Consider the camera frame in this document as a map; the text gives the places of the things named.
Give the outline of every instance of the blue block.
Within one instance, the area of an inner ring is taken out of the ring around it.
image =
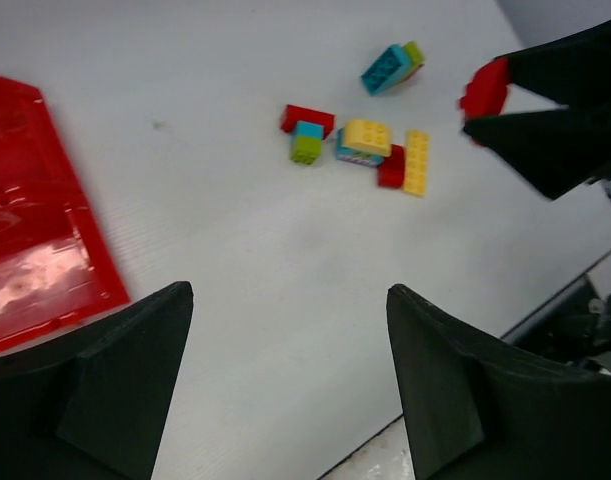
[[[296,122],[296,127],[292,132],[294,137],[311,137],[323,139],[323,126],[316,123],[304,122],[302,120]]]
[[[343,162],[356,163],[367,167],[378,167],[385,160],[380,155],[360,152],[353,148],[343,146],[343,129],[339,129],[336,138],[336,158]]]
[[[411,69],[412,61],[400,45],[391,45],[361,75],[370,95],[376,95],[396,85]]]

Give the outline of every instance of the yellow block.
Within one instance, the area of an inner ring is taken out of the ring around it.
[[[363,118],[349,120],[343,129],[343,146],[360,152],[389,157],[392,154],[389,127]]]
[[[420,130],[409,130],[405,138],[405,180],[403,191],[425,196],[425,176],[427,174],[427,150],[429,135]]]

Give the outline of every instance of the tabletop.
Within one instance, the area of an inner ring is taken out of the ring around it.
[[[425,67],[368,96],[409,40]],[[459,133],[518,48],[493,0],[0,2],[0,74],[42,88],[132,296],[195,291],[155,479],[320,476],[400,414],[389,286],[502,335],[611,248],[598,185],[550,203]],[[286,103],[428,132],[426,197],[331,143],[293,164]]]

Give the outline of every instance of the green lego brick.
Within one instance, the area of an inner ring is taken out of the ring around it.
[[[322,149],[321,139],[295,135],[292,137],[290,158],[296,163],[311,165],[320,156]]]
[[[405,50],[407,55],[409,55],[409,58],[412,60],[412,64],[414,66],[425,63],[425,55],[423,55],[423,52],[420,51],[418,45],[416,45],[416,42],[406,43],[403,50]]]

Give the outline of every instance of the red plastic tray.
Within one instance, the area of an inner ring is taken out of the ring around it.
[[[0,77],[0,352],[127,302],[41,92]]]

